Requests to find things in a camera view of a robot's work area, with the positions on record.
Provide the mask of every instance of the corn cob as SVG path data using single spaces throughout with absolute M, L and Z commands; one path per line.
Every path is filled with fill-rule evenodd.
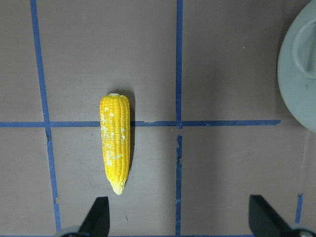
M 130 156 L 130 113 L 128 98 L 104 96 L 100 102 L 100 124 L 105 174 L 113 191 L 121 195 L 128 177 Z

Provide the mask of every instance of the toy corn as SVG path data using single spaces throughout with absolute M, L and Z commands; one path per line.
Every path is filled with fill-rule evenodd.
M 121 195 L 128 177 L 130 111 L 124 95 L 109 94 L 100 102 L 101 141 L 105 173 L 113 191 Z

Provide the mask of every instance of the yellow corn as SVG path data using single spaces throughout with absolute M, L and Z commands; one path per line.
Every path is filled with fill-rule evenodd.
M 128 176 L 130 113 L 128 98 L 104 96 L 100 102 L 100 124 L 105 173 L 113 191 L 121 195 Z

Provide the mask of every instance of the vertical blue tape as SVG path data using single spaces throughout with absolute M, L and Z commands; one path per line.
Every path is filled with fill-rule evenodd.
M 295 215 L 295 223 L 299 224 L 301 221 L 301 213 L 303 207 L 304 195 L 298 194 L 297 196 L 297 206 L 296 206 L 296 215 Z
M 177 0 L 177 28 L 176 28 L 176 120 L 181 128 L 182 120 L 182 28 L 183 28 L 183 0 Z
M 177 137 L 177 171 L 176 171 L 176 236 L 181 235 L 181 182 L 182 182 L 182 136 Z
M 55 173 L 55 164 L 54 164 L 54 153 L 53 153 L 53 144 L 51 140 L 51 130 L 50 130 L 50 125 L 49 125 L 50 122 L 49 122 L 48 103 L 47 103 L 47 94 L 46 94 L 45 77 L 44 77 L 44 67 L 43 67 L 41 46 L 40 46 L 40 30 L 39 30 L 39 20 L 38 20 L 36 0 L 30 0 L 30 6 L 31 6 L 31 15 L 32 15 L 36 63 L 38 67 L 38 76 L 39 76 L 40 98 L 41 98 L 41 105 L 43 109 L 43 117 L 44 117 L 44 122 L 45 122 L 45 132 L 46 132 L 46 137 L 47 137 L 47 153 L 48 153 L 49 173 L 50 173 L 53 206 L 54 206 L 54 214 L 55 214 L 55 225 L 56 225 L 56 231 L 60 231 L 61 230 L 60 212 L 59 212 L 59 205 L 56 202 L 58 193 L 57 193 L 56 173 Z

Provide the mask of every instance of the black object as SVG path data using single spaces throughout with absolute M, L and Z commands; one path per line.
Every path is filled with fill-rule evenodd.
M 255 237 L 316 237 L 306 228 L 292 229 L 261 195 L 250 196 L 249 227 Z
M 92 205 L 77 233 L 62 237 L 107 237 L 110 230 L 110 209 L 108 197 L 98 197 Z

